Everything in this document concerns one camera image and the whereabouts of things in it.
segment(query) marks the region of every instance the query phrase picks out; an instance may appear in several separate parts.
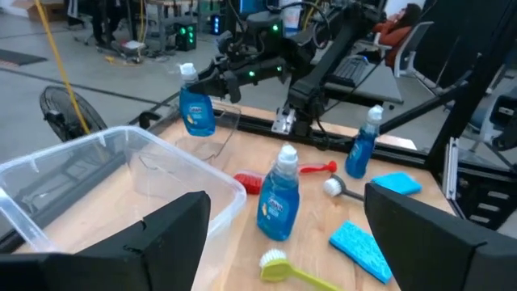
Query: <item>gray floor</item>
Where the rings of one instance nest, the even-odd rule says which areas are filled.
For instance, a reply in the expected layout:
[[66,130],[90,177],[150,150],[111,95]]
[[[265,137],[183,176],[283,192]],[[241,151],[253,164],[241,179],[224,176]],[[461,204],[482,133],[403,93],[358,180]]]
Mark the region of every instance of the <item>gray floor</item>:
[[[7,68],[34,74],[45,78],[61,79],[57,63],[48,45],[47,36],[42,26],[31,23],[24,18],[0,15],[0,49],[15,50],[36,56],[47,57],[49,61],[20,68]],[[92,46],[84,46],[74,40],[74,36],[86,36],[88,31],[71,32],[63,23],[52,23],[51,29],[57,43],[69,80],[72,83],[89,86],[106,91],[161,102],[174,94],[181,85],[177,65],[193,62],[198,70],[203,69],[216,52],[213,38],[200,36],[198,48],[188,53],[178,53],[166,62],[146,61],[137,67],[109,65]],[[117,39],[127,36],[117,35]],[[50,83],[35,78],[0,71],[0,134],[4,140],[0,145],[0,162],[35,150],[57,144],[59,140],[42,121],[38,104],[40,92]],[[433,95],[415,78],[399,78],[397,84],[405,103],[396,105],[392,111],[385,110],[384,119],[390,119],[432,98]],[[482,106],[490,103],[498,94],[517,85],[514,80],[503,80],[492,96],[483,101]],[[76,90],[87,99],[110,126],[125,124],[143,110],[152,107],[122,99],[113,95],[102,95],[92,91]],[[258,86],[242,88],[241,105],[275,110],[283,104],[287,87],[277,80],[261,82]],[[323,121],[359,127],[367,114],[368,108],[350,103],[341,103],[334,110],[322,117]],[[390,134],[409,138],[419,150],[432,146],[448,113],[442,108],[428,112],[418,119],[394,129]],[[461,139],[461,146],[469,148],[472,142]],[[502,167],[495,156],[484,146],[478,155]],[[505,155],[517,161],[517,153]]]

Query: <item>dish soap bottle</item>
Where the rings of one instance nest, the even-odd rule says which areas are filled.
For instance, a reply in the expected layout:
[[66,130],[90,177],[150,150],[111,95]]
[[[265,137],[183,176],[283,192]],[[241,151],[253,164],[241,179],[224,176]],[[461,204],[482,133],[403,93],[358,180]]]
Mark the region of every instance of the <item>dish soap bottle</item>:
[[379,124],[383,108],[379,105],[370,108],[366,122],[361,126],[359,135],[355,138],[354,146],[345,161],[347,174],[356,179],[363,178],[366,166],[375,147],[375,139],[379,136]]
[[213,115],[212,101],[208,95],[192,93],[188,85],[199,80],[194,64],[179,66],[184,82],[179,92],[179,110],[190,135],[208,137],[216,131],[216,117]]
[[258,200],[257,226],[267,237],[284,241],[291,234],[298,206],[298,154],[292,145],[285,144],[264,179]]

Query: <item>red brush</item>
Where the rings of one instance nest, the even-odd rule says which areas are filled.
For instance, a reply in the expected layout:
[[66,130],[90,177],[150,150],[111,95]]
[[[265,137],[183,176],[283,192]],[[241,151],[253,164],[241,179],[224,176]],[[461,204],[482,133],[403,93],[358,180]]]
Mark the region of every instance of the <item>red brush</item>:
[[[328,164],[303,164],[299,165],[298,172],[301,174],[315,173],[319,171],[329,171],[335,173],[338,170],[338,164],[330,161]],[[260,194],[262,183],[266,176],[253,171],[239,171],[233,176],[244,186],[246,192],[250,195]]]

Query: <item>wooden table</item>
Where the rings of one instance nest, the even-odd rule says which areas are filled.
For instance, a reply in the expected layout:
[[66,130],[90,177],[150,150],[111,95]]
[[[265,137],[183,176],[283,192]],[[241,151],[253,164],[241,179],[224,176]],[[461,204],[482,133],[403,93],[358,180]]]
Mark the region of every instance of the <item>wooden table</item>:
[[[253,108],[242,108],[242,114],[273,119],[274,112],[265,112]],[[332,124],[322,124],[328,132],[341,133],[354,136],[356,129]],[[181,120],[167,127],[160,137],[166,141],[174,142],[185,135],[185,129]],[[226,173],[233,175],[236,171],[247,169],[266,173],[270,170],[271,163],[275,160],[284,141],[263,137],[250,133],[236,132],[233,137],[234,152],[229,161],[222,167]],[[379,137],[379,142],[390,145],[414,148],[413,142],[390,136]],[[372,160],[368,164],[368,171],[364,179],[357,180],[348,177],[343,170],[346,154],[333,151],[320,151],[312,146],[294,145],[298,150],[300,162],[329,162],[338,163],[338,173],[344,178],[347,187],[351,190],[363,193],[364,184],[371,178],[388,174],[393,171],[405,171],[412,175],[422,186],[421,193],[413,196],[414,199],[433,205],[439,209],[452,213],[452,209],[443,197],[442,192],[435,183],[431,174],[427,171],[402,167],[387,162]],[[228,251],[225,257],[224,268],[215,282],[215,290],[305,290],[307,285],[297,280],[287,280],[278,284],[263,283],[259,279],[259,260],[262,254],[276,247],[286,251],[289,260],[295,266],[312,273],[322,279],[340,286],[343,290],[397,290],[397,283],[391,280],[388,285],[381,284],[371,275],[354,264],[344,254],[336,251],[328,243],[330,235],[337,230],[346,220],[353,221],[356,225],[370,232],[367,218],[364,215],[363,205],[356,200],[346,197],[330,198],[322,191],[323,182],[328,179],[328,173],[303,175],[300,179],[301,206],[297,215],[290,239],[286,242],[273,242],[256,227],[257,196],[248,196],[245,207],[235,218],[231,228]],[[56,241],[68,241],[74,235],[76,228],[67,229],[70,220],[81,222],[81,227],[91,230],[95,226],[98,217],[95,211],[97,205],[111,209],[116,217],[120,204],[129,203],[132,197],[132,186],[128,170],[120,168],[110,177],[105,179],[85,198],[76,203],[62,217],[55,220],[47,228],[45,233]],[[90,238],[88,245],[95,243],[97,238]]]

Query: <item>black pants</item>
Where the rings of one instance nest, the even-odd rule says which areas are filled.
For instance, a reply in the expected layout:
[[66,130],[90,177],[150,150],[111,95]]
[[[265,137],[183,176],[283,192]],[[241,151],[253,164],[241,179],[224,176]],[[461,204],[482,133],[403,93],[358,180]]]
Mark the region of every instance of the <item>black pants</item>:
[[365,50],[365,51],[359,52],[357,54],[360,56],[365,56],[368,59],[368,61],[370,62],[370,64],[378,64],[378,63],[380,63],[380,60],[382,59],[382,57],[380,57],[379,51]]
[[[126,7],[125,6],[116,6],[114,0],[104,0],[106,1],[106,16],[109,22],[109,28],[111,32],[111,39],[113,38],[113,32],[119,27],[120,20],[124,17]],[[91,14],[91,26],[94,31],[94,38],[98,44],[104,44],[103,40],[103,11],[102,11],[102,3],[100,2]]]

